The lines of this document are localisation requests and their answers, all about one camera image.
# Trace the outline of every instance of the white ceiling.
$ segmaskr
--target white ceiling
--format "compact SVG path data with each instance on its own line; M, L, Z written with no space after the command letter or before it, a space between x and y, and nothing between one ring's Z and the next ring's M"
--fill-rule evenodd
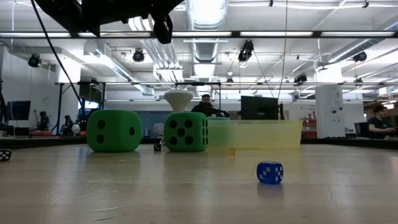
M230 3L245 2L245 1L229 1ZM274 1L275 4L285 4L285 1ZM341 0L289 0L289 4L300 6L337 6ZM396 0L372 0L370 4L389 4L397 5ZM345 5L358 5L364 4L364 1L347 1ZM0 32L12 30L12 6L11 1L0 0ZM226 23L226 30L284 30L285 29L285 8L283 7L229 7L228 18ZM333 10L306 10L306 9L288 9L287 11L287 27L289 30L312 30L314 27L317 30L373 30L377 29L381 24L385 23L392 17L396 16L397 7L368 7L366 9L339 9L336 10L329 18L320 24L326 16ZM49 16L44 13L40 14L44 20L45 26L48 31L65 31L59 24L53 21ZM187 29L185 11L173 11L171 14L174 21L174 30ZM107 31L130 31L127 24L115 22L101 26L101 30ZM16 4L14 6L14 31L41 31L37 18L33 9L23 4ZM227 72L231 67L232 61L235 58L235 53L244 43L244 39L228 39L227 44L221 44L220 54L218 61L222 65L217 65L215 76L219 77L222 82L227 77ZM154 82L151 75L153 63L149 57L142 63L134 63L132 61L132 54L128 54L126 59L120 56L121 52L129 53L134 52L137 47L142 47L137 39L106 39L101 40L113 48L114 57L118 59L128 70L137 75L140 80L147 82ZM344 47L353 39L321 39L320 51L321 53L333 53L336 50ZM83 56L83 45L86 42L84 39L67 39L67 40L53 40L53 44L61 47L66 51L72 53L81 60L86 61ZM264 80L259 68L259 64L268 79L277 82L282 77L282 62L280 55L268 55L270 53L282 53L284 51L284 39L254 39L255 51L258 54L258 60L253 56L246 68L240 68L238 63L233 63L231 71L236 82L241 78L242 82L254 82ZM14 45L19 44L24 47L47 47L46 40L14 40ZM184 44L182 39L174 40L175 50L177 52L179 61L184 69L184 77L189 78L193 75L190 46ZM368 60L384 54L390 50L398 47L398 39L389 39L384 42L371 47L366 50ZM287 39L285 58L284 75L288 75L294 68L303 63L303 60L296 60L297 55L301 55L301 59L308 59L318 53L318 40L317 39ZM369 63L356 69L358 75L373 72L383 67L398 62L398 52L386 55L378 60L373 60ZM89 69L83 70L83 75L97 77L99 80L110 81L115 79L115 74L103 65L91 64L95 67L95 71ZM349 70L353 67L352 62L345 63L343 71ZM312 79L313 70L307 72L308 79ZM343 74L344 79L350 79L355 76L355 70L350 70ZM392 72L380 77L374 77L368 81L379 81L383 77L398 77L398 72Z

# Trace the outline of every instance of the black bracket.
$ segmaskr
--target black bracket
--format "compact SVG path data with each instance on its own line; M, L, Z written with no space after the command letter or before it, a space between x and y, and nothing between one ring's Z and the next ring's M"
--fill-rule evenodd
M363 9L366 9L369 6L368 0L365 0L365 5L362 6Z

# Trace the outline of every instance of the black monitor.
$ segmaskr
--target black monitor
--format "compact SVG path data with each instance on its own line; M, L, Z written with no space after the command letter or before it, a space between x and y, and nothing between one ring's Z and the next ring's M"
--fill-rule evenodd
M7 114L9 120L29 120L29 113L30 101L9 101L7 103Z
M278 120L277 98L241 96L241 117L246 120Z

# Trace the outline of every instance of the ceiling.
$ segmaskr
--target ceiling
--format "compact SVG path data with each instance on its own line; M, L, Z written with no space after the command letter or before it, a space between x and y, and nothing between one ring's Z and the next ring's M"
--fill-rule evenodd
M12 15L14 15L14 31L41 31L40 25L33 12L28 6L30 1L16 1L14 13L12 13L13 1L0 0L0 32L12 30ZM287 18L288 30L377 30L378 27L396 16L398 2L396 0L370 0L370 5L382 4L397 7L361 7L339 10L315 10L315 9L287 9L278 5L286 4L286 1L274 1L275 6L250 6L252 3L266 3L269 1L229 1L228 17L225 30L284 30L285 18ZM320 7L337 6L343 0L289 0L288 5ZM344 6L363 5L362 0L344 1ZM186 12L183 4L170 13L174 22L174 30L187 30ZM59 24L43 12L40 13L48 31L65 31ZM102 31L131 31L127 24L115 22L101 26ZM236 52L241 48L245 39L223 39L228 43L221 44L216 65L215 74L211 78L214 81L225 82L227 72L233 72L235 82L261 82L264 76L267 81L279 82L282 77L293 78L297 73L292 70L304 62L304 59L315 58L319 53L325 55L333 53L354 39L254 39L254 49L257 54L252 56L246 68L240 68L236 60ZM53 40L54 46L60 47L74 56L85 61L89 67L83 66L82 75L96 77L98 80L107 82L116 81L116 75L108 67L93 63L83 56L85 39L63 39ZM138 39L103 39L101 43L107 43L113 49L113 57L125 66L140 81L156 81L152 75L153 62L150 57L141 63L133 62L132 53L135 48L142 48ZM19 47L48 47L44 39L20 39L14 40L14 46ZM183 43L183 39L174 39L174 47L178 60L183 67L184 78L195 78L192 65L192 54L190 44ZM384 57L371 60L386 52L398 48L398 39L387 39L366 50L368 59L357 63L354 68L352 61L341 63L344 80L352 80L354 76L377 71L386 66L398 62L398 51L392 52ZM306 71L308 80L313 80L313 68ZM367 82L379 82L389 77L397 77L398 71L372 77Z

